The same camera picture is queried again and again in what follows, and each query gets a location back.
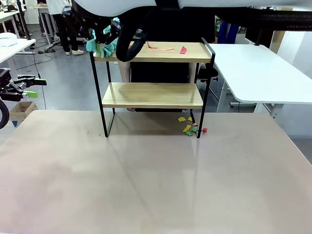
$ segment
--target cardboard box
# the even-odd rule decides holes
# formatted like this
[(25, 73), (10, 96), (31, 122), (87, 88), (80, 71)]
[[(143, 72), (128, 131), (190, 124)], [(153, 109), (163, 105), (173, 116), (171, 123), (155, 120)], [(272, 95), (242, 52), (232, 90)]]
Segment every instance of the cardboard box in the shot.
[(16, 106), (10, 111), (11, 121), (24, 121), (27, 116), (33, 111), (38, 110), (38, 107), (33, 101), (18, 102)]

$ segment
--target person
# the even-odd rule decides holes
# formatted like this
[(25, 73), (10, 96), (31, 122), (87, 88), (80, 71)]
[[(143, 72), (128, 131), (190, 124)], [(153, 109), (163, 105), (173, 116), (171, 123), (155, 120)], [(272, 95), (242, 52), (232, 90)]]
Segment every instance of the person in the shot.
[[(73, 55), (83, 55), (84, 52), (78, 49), (78, 42), (76, 35), (70, 30), (69, 27), (66, 26), (66, 22), (61, 17), (61, 13), (65, 6), (68, 5), (66, 0), (47, 0), (49, 13), (53, 15), (53, 18), (56, 22), (58, 28), (58, 34), (60, 42), (62, 43), (63, 50), (66, 55), (70, 55), (69, 45), (72, 45), (72, 53)], [(67, 39), (67, 33), (70, 38), (70, 43)]]

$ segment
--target white shirt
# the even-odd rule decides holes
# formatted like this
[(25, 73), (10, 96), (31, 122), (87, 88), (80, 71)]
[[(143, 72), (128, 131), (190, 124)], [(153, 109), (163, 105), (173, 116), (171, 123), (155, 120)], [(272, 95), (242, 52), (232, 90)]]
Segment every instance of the white shirt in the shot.
[(62, 13), (65, 6), (68, 5), (66, 0), (47, 0), (50, 15)]

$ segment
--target wooden shelf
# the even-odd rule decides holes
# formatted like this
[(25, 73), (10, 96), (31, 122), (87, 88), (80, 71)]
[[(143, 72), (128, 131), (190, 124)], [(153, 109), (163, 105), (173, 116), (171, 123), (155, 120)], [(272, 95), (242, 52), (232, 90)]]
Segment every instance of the wooden shelf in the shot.
[[(150, 46), (158, 47), (157, 49), (150, 49), (147, 43), (143, 46), (137, 56), (131, 60), (132, 62), (203, 62), (210, 63), (211, 54), (206, 46), (202, 43), (194, 42), (149, 42)], [(184, 55), (180, 54), (182, 46), (187, 48)], [(173, 48), (169, 51), (161, 51), (160, 49)], [(95, 61), (118, 61), (116, 52), (110, 57), (101, 58), (95, 57)]]
[(201, 109), (203, 100), (196, 84), (110, 83), (103, 107)]

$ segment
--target black metal frame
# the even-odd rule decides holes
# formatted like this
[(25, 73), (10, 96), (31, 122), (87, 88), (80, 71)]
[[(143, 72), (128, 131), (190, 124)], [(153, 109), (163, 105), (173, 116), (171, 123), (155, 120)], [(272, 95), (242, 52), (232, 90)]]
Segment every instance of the black metal frame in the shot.
[[(201, 39), (203, 40), (204, 44), (207, 46), (207, 48), (211, 52), (212, 56), (211, 56), (210, 66), (212, 66), (212, 68), (213, 68), (213, 66), (215, 64), (215, 52), (214, 52), (214, 50), (211, 48), (211, 46), (208, 44), (208, 42), (204, 38), (201, 38)], [(104, 133), (105, 133), (105, 136), (108, 137), (109, 133), (111, 131), (111, 128), (112, 128), (114, 117), (115, 117), (115, 108), (112, 108), (113, 109), (113, 117), (111, 118), (111, 120), (110, 120), (110, 122), (108, 124), (108, 127), (106, 127), (105, 116), (104, 116), (104, 109), (103, 109), (102, 98), (101, 98), (101, 92), (100, 92), (99, 84), (98, 84), (98, 74), (97, 74), (96, 64), (95, 64), (93, 52), (90, 52), (89, 54), (90, 54), (90, 60), (91, 60), (91, 65), (92, 65), (94, 81), (95, 81), (95, 84), (96, 84), (97, 99), (98, 99), (98, 104), (99, 104), (99, 108), (100, 108), (100, 112), (101, 112)], [(112, 80), (111, 80), (111, 71), (110, 71), (110, 67), (109, 67), (109, 62), (108, 61), (106, 62), (106, 68), (107, 68), (108, 82), (111, 83), (112, 82)], [(199, 63), (197, 63), (197, 65), (196, 65), (195, 84), (197, 82), (198, 70), (199, 70)], [(202, 130), (203, 120), (204, 120), (204, 115), (205, 115), (205, 110), (206, 110), (206, 104), (207, 104), (207, 98), (208, 98), (210, 81), (211, 81), (211, 75), (209, 75), (209, 77), (207, 77), (207, 81), (206, 81), (206, 90), (205, 90), (205, 96), (204, 96), (204, 100), (203, 100), (203, 107), (202, 107), (202, 110), (201, 110), (201, 116), (200, 116), (198, 132), (196, 133), (197, 138), (200, 138), (200, 135), (201, 135), (201, 130)], [(193, 110), (191, 109), (190, 112), (191, 112), (192, 122), (195, 123)]]

